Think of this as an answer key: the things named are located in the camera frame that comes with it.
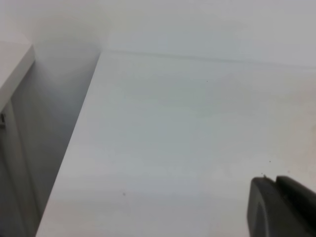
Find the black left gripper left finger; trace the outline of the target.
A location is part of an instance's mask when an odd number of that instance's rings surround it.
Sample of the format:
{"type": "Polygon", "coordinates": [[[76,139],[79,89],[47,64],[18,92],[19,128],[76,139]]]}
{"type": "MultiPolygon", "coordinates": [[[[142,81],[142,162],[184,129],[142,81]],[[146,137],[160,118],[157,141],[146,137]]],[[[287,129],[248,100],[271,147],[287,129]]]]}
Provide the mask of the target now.
{"type": "Polygon", "coordinates": [[[251,237],[314,237],[316,217],[303,217],[267,177],[251,180],[247,208],[251,237]]]}

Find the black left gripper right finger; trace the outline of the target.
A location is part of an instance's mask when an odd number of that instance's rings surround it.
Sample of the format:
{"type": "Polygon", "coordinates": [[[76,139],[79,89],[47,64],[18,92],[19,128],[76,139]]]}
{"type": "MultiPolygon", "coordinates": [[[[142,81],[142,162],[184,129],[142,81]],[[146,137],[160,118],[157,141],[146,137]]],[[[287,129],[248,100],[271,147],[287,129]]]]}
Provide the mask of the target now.
{"type": "Polygon", "coordinates": [[[276,184],[303,217],[316,216],[315,192],[287,176],[278,176],[276,184]]]}

